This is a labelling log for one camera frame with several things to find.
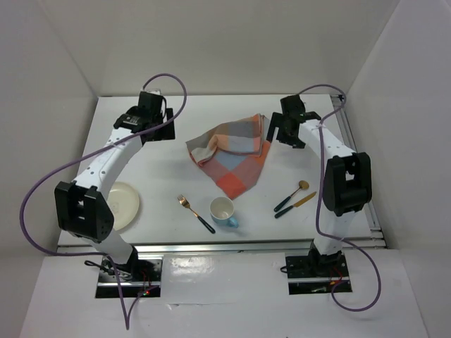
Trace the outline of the gold spoon green handle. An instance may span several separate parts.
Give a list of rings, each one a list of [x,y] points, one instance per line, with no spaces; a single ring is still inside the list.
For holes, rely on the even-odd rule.
[[[296,195],[296,193],[298,193],[298,191],[300,191],[300,190],[307,190],[309,188],[309,183],[307,182],[307,181],[305,181],[305,180],[301,180],[301,181],[299,181],[298,182],[298,188],[293,192],[293,193],[291,193],[289,196],[287,196],[285,199],[283,199],[274,209],[273,209],[273,211],[274,212],[278,212],[278,211],[280,211],[281,209],[282,209],[282,207],[284,207],[284,205],[289,201],[289,200],[291,200],[291,198],[294,196],[294,195]]]

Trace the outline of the gold knife green handle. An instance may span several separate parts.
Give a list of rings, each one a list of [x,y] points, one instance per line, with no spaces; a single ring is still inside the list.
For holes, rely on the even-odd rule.
[[[296,203],[288,206],[287,208],[284,208],[281,211],[278,211],[274,217],[275,219],[278,219],[279,217],[281,217],[282,215],[285,215],[287,212],[291,211],[293,208],[297,208],[302,206],[303,204],[305,204],[306,202],[310,201],[311,199],[313,199],[316,196],[316,192],[312,192],[310,195],[304,197],[303,199],[300,199],[299,201],[297,201]]]

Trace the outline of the checkered orange blue cloth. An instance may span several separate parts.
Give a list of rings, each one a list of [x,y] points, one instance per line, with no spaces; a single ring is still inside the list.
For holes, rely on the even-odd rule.
[[[190,158],[229,199],[256,185],[271,147],[270,120],[256,114],[221,123],[186,142]]]

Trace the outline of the cream round plate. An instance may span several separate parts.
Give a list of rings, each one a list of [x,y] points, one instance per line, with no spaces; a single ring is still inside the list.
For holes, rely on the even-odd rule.
[[[140,209],[140,196],[130,184],[115,182],[109,192],[107,204],[114,216],[114,230],[121,231],[137,216]]]

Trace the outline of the gold fork green handle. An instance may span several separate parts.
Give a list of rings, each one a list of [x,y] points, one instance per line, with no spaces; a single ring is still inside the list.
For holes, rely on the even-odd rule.
[[[183,206],[184,208],[190,210],[194,216],[198,219],[198,221],[203,224],[203,226],[205,226],[205,228],[212,234],[215,234],[216,231],[215,229],[207,222],[205,221],[205,219],[203,219],[203,217],[201,217],[198,213],[196,213],[192,208],[191,205],[189,203],[189,201],[183,196],[183,195],[179,195],[178,196],[178,201],[180,203],[181,206]]]

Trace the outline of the blue white mug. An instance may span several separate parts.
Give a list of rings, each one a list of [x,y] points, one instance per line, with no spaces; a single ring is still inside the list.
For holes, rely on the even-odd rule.
[[[239,223],[235,218],[235,207],[228,197],[217,197],[209,207],[212,220],[220,226],[238,228]]]

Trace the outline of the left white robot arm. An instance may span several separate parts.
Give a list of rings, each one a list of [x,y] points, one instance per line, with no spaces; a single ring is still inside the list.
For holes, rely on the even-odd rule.
[[[110,256],[115,262],[113,271],[124,281],[138,275],[139,263],[132,245],[113,229],[114,215],[107,204],[109,192],[146,142],[175,138],[172,123],[155,132],[139,134],[172,117],[173,110],[166,107],[161,92],[140,92],[138,104],[113,124],[106,143],[109,149],[96,155],[72,182],[59,182],[54,190],[58,226]]]

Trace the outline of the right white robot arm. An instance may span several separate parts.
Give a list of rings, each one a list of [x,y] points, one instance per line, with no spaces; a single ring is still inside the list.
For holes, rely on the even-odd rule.
[[[344,145],[317,113],[306,111],[298,95],[282,98],[280,105],[282,112],[272,115],[267,140],[278,129],[279,142],[300,149],[307,146],[320,158],[321,207],[313,241],[318,252],[308,258],[307,267],[322,276],[331,269],[330,255],[341,250],[355,215],[371,200],[371,160]]]

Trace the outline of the aluminium right side rail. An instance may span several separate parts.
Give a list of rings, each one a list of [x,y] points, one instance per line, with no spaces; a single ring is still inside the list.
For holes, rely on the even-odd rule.
[[[355,146],[354,137],[352,136],[352,132],[350,129],[350,124],[347,119],[346,113],[344,109],[342,108],[339,112],[336,114],[338,124],[340,126],[340,131],[342,132],[342,137],[344,139],[344,143],[353,150],[353,166],[359,166],[362,164],[364,168],[369,168],[369,164],[367,162],[369,161],[369,156],[362,156],[361,153],[357,152],[357,148]],[[366,218],[369,222],[369,228],[371,232],[380,232],[382,233],[381,227],[379,225],[379,221],[375,212],[375,209],[373,207],[372,201],[369,200],[363,207]]]

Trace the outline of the aluminium rail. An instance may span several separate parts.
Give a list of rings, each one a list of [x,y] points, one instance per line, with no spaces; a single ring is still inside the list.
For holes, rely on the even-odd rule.
[[[369,161],[369,156],[362,156],[361,153],[357,152],[357,148],[355,146],[354,137],[352,136],[352,132],[350,129],[350,124],[347,119],[346,113],[344,109],[342,108],[339,112],[336,114],[338,124],[340,126],[340,131],[342,132],[342,137],[344,139],[344,143],[353,150],[353,166],[359,166],[362,164],[364,168],[369,168],[369,164],[367,162]],[[381,227],[379,225],[379,221],[375,212],[375,209],[373,207],[372,201],[369,200],[363,207],[366,218],[369,222],[369,228],[371,232],[380,232],[382,233]]]
[[[384,239],[353,239],[352,243],[361,248],[384,249]],[[215,244],[133,244],[140,253],[206,253],[206,252],[245,252],[245,251],[301,251],[308,250],[310,241],[279,242],[231,242]],[[60,246],[59,253],[84,253],[94,249],[90,246]]]

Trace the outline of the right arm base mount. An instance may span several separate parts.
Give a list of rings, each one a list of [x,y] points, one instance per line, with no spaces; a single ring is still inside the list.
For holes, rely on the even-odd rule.
[[[287,276],[289,295],[352,292],[347,261],[341,254],[337,261],[317,268],[309,256],[286,256],[279,270]]]

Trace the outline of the aluminium front rail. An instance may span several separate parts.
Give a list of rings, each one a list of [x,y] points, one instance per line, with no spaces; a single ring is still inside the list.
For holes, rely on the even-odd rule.
[[[352,243],[361,248],[384,249],[384,239],[353,239]],[[245,252],[245,251],[301,251],[308,250],[310,241],[279,242],[231,242],[215,244],[133,244],[140,253],[206,253],[206,252]],[[90,246],[60,246],[59,253],[84,253],[94,249]]]

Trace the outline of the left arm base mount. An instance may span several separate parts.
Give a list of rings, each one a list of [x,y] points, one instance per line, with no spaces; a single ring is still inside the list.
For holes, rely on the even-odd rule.
[[[135,298],[138,294],[143,298],[159,298],[161,296],[161,273],[163,259],[155,257],[147,259],[148,264],[138,270],[136,275],[119,271],[119,280],[124,298]],[[111,262],[103,258],[101,263],[85,261],[84,264],[96,268],[98,272],[96,299],[117,299],[119,291],[117,278]]]

